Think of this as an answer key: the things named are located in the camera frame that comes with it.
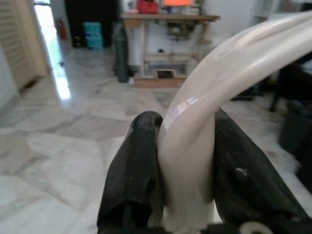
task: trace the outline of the doorway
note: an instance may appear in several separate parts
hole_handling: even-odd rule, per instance
[[[46,44],[51,68],[62,62],[62,53],[50,0],[33,0],[42,38]]]

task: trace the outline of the white curved tube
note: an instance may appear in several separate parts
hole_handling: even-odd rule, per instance
[[[312,51],[312,12],[268,21],[232,37],[191,73],[158,139],[169,231],[213,221],[215,112],[268,75]]]

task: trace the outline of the fire extinguisher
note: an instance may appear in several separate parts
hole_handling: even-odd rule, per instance
[[[57,33],[59,39],[61,40],[67,39],[65,25],[61,19],[57,20]]]

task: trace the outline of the wooden desk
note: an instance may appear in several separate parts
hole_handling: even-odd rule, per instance
[[[188,61],[190,58],[196,58],[194,53],[170,53],[170,54],[146,54],[146,22],[151,20],[194,20],[197,24],[203,25],[202,34],[198,44],[203,45],[205,34],[208,31],[209,23],[220,19],[220,16],[197,16],[197,15],[181,15],[181,14],[122,14],[125,27],[141,28],[141,63],[140,76],[147,78],[145,74],[145,63],[155,60],[163,60],[169,63],[174,61]]]

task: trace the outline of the red object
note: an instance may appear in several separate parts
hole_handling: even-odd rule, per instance
[[[137,9],[140,14],[157,14],[158,3],[154,0],[137,0]]]
[[[57,20],[56,28],[57,28],[58,38],[61,40],[66,40],[67,39],[66,29],[65,29],[64,22],[61,19]]]

